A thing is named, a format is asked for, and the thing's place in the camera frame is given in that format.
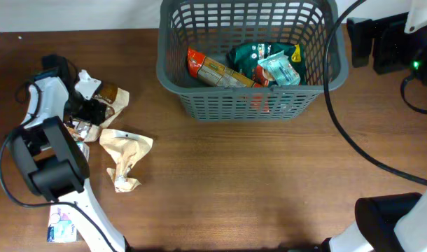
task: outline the crumpled paper bag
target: crumpled paper bag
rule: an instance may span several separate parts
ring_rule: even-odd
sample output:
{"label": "crumpled paper bag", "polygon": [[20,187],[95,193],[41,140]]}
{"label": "crumpled paper bag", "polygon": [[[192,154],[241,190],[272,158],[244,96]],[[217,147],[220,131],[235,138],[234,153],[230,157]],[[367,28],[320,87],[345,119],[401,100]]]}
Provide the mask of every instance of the crumpled paper bag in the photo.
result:
{"label": "crumpled paper bag", "polygon": [[128,178],[127,174],[136,162],[150,151],[153,140],[146,136],[120,130],[103,129],[100,145],[111,155],[116,164],[115,169],[106,169],[114,182],[115,191],[117,193],[131,192],[140,185],[137,179]]}

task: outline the yellow label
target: yellow label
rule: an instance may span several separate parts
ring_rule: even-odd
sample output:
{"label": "yellow label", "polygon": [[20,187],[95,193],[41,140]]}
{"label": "yellow label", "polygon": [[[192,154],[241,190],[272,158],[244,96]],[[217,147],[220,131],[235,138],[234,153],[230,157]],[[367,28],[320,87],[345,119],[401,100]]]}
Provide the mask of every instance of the yellow label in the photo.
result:
{"label": "yellow label", "polygon": [[296,50],[293,53],[293,55],[291,55],[291,61],[301,62],[300,47],[299,47],[299,45],[295,45],[295,47],[296,47]]}

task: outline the food item in basket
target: food item in basket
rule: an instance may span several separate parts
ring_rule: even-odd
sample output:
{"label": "food item in basket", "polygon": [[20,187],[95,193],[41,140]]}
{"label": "food item in basket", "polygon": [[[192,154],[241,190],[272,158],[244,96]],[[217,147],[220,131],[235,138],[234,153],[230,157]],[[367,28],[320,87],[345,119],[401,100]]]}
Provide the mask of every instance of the food item in basket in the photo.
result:
{"label": "food item in basket", "polygon": [[192,48],[188,49],[187,61],[190,75],[206,84],[227,88],[254,88],[259,85]]}
{"label": "food item in basket", "polygon": [[288,56],[278,52],[266,59],[261,59],[258,64],[262,66],[263,73],[276,80],[277,85],[299,85],[300,76],[291,66]]}
{"label": "food item in basket", "polygon": [[258,61],[263,60],[274,53],[283,51],[284,55],[289,56],[291,66],[299,73],[301,85],[306,85],[304,48],[302,45],[289,45],[282,43],[247,43],[233,48],[228,54],[231,65],[234,70],[250,78],[251,80],[265,86],[276,85],[276,81],[269,76],[264,69],[259,66]]}

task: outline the green snack bag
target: green snack bag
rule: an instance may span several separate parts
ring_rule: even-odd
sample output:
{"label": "green snack bag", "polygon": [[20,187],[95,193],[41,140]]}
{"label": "green snack bag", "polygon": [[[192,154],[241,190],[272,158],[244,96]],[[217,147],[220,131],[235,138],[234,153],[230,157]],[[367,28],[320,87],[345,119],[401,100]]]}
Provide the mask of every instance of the green snack bag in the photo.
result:
{"label": "green snack bag", "polygon": [[261,59],[258,64],[264,69],[267,76],[276,80],[277,85],[299,85],[299,74],[291,66],[288,56],[283,51]]}
{"label": "green snack bag", "polygon": [[227,54],[227,58],[235,71],[268,87],[277,83],[275,79],[265,74],[263,68],[258,65],[258,61],[281,51],[283,51],[284,55],[288,56],[291,66],[300,75],[300,85],[306,85],[305,73],[307,70],[305,69],[304,48],[302,45],[247,43],[233,48]]}

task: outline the green led indicator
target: green led indicator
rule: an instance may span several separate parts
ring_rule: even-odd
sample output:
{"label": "green led indicator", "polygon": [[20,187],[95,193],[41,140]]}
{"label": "green led indicator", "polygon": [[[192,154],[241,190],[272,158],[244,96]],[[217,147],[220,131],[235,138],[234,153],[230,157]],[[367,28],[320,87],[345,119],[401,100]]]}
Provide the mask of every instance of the green led indicator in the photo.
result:
{"label": "green led indicator", "polygon": [[413,62],[412,66],[417,70],[419,68],[420,63],[419,62]]}

